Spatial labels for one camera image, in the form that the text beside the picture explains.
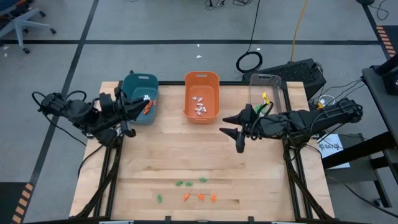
black desk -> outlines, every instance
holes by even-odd
[[[363,167],[366,167],[366,164],[368,164],[373,171],[378,168],[388,166],[398,184],[398,150],[396,149],[398,144],[398,96],[387,94],[382,78],[376,74],[373,68],[365,68],[362,70],[362,74],[364,82],[368,86],[369,91],[376,102],[376,106],[388,128],[388,132],[382,133],[354,146],[347,147],[341,152],[322,159],[323,167],[324,169],[327,169],[354,160],[355,162],[350,163],[351,166],[358,163],[358,161],[361,161],[362,165],[365,164]],[[376,152],[383,152],[384,155],[376,159],[372,159],[370,155]],[[355,172],[355,174],[349,174],[346,171],[347,170],[344,170],[347,176],[358,176],[358,178],[362,178],[362,180],[358,180],[358,178],[356,178],[356,181],[369,180],[369,177],[360,175],[358,172]],[[390,207],[391,203],[389,202],[378,175],[376,175],[376,179],[370,180],[375,181],[383,206]]]

clear plastic bin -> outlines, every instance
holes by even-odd
[[[252,104],[253,109],[257,112],[256,108],[265,103],[262,95],[266,93],[267,98],[274,103],[274,107],[270,114],[282,112],[280,106],[280,84],[282,79],[277,75],[267,74],[253,74],[250,77],[249,87],[249,102]],[[269,106],[266,106],[262,111],[266,111]]]

office chair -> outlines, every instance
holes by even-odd
[[[18,17],[14,17],[12,15],[12,11],[16,10],[19,7],[19,0],[0,0],[0,16],[7,16],[7,19],[10,21],[6,26],[4,26],[0,30],[0,38],[8,34],[10,31],[15,30],[18,38],[18,44],[23,49],[26,54],[30,53],[30,50],[24,47],[24,39],[22,36],[22,31],[28,33],[26,27],[48,27],[50,25],[43,24],[39,22],[28,21],[32,16],[40,13],[42,17],[45,17],[44,12],[39,9],[33,9],[24,13]],[[57,31],[55,29],[50,29],[52,34],[56,34]]]

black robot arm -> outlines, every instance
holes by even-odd
[[[40,106],[39,112],[45,116],[52,114],[68,119],[84,135],[91,134],[106,147],[114,147],[112,144],[118,135],[115,127],[119,123],[123,134],[129,137],[136,135],[135,130],[129,127],[128,121],[136,120],[149,103],[149,100],[143,100],[143,98],[127,99],[120,87],[114,89],[115,101],[112,100],[110,94],[105,93],[99,94],[98,98],[89,103],[84,102],[86,95],[82,100],[68,100],[72,94],[64,98],[60,93],[45,96],[42,93],[33,92],[32,97]],[[36,100],[35,95],[44,97],[41,103]],[[96,101],[99,101],[101,111],[94,107]]]
[[[312,135],[326,128],[335,124],[356,123],[363,115],[362,106],[347,98],[321,110],[299,110],[268,115],[269,111],[265,116],[260,116],[253,110],[252,105],[246,104],[245,109],[238,115],[223,118],[227,123],[241,125],[241,131],[237,128],[220,128],[220,131],[236,141],[236,150],[239,153],[244,151],[244,138],[286,138],[296,147],[308,142]]]

gray floor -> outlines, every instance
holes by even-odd
[[[33,21],[49,23],[58,33],[30,30],[26,39],[78,40],[93,0],[37,0],[35,6],[47,13]],[[304,0],[262,1],[255,39],[291,40]],[[390,10],[386,22],[398,25],[394,9],[397,1],[385,2]],[[232,5],[205,10],[204,1],[99,0],[89,40],[167,40],[167,39],[248,39],[254,20],[256,1],[246,7]],[[298,40],[377,40],[363,8],[354,0],[309,1]],[[5,39],[15,39],[13,34]],[[36,112],[30,97],[34,90],[60,91],[68,73],[76,45],[27,45],[25,55],[17,45],[0,48],[0,125],[3,145],[0,157],[0,181],[28,181],[39,155],[48,122]],[[98,95],[102,81],[122,80],[133,69],[153,73],[159,80],[183,80],[193,70],[215,71],[221,80],[240,80],[236,59],[247,50],[238,44],[184,45],[85,45],[70,91],[85,90],[88,98]],[[286,63],[291,45],[253,45],[263,55],[263,68]],[[313,58],[321,63],[329,86],[357,80],[361,69],[386,60],[376,45],[297,45],[294,60]],[[244,67],[256,63],[245,59]],[[338,95],[341,90],[330,91]],[[358,124],[347,124],[340,133],[363,133],[371,138],[386,130],[373,100],[364,87],[351,99],[364,105],[364,117]],[[83,140],[68,121],[58,123]],[[67,218],[77,182],[77,168],[84,147],[56,130],[37,183],[25,222]],[[387,185],[393,212],[398,213],[398,187],[389,170],[380,171]],[[377,197],[373,183],[350,184],[370,200]],[[354,222],[392,223],[388,215],[358,200],[344,187],[329,184],[336,216]]]

